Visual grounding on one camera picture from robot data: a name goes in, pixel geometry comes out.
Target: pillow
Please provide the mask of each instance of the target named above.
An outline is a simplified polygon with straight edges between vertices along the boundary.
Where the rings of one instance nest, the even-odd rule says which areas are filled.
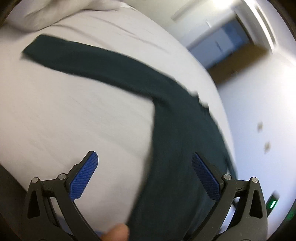
[[[117,9],[117,0],[22,0],[7,22],[23,31],[37,31],[83,9]]]

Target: human hand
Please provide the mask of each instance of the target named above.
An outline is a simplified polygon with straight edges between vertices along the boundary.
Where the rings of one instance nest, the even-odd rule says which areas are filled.
[[[101,236],[103,241],[128,241],[129,229],[124,223],[120,223]]]

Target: white bed sheet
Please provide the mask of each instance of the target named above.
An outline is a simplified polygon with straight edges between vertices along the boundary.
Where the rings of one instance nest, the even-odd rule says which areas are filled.
[[[89,150],[97,152],[97,170],[75,202],[93,229],[104,232],[128,219],[151,160],[152,101],[24,58],[22,50],[40,34],[131,56],[198,92],[234,160],[217,89],[177,40],[132,8],[82,11],[35,33],[0,29],[0,163],[24,188],[35,176],[53,179]]]

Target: green light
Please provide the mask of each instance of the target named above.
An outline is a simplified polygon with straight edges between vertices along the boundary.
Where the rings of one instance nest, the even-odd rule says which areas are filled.
[[[273,201],[270,208],[273,208],[275,204],[276,204],[276,201]]]

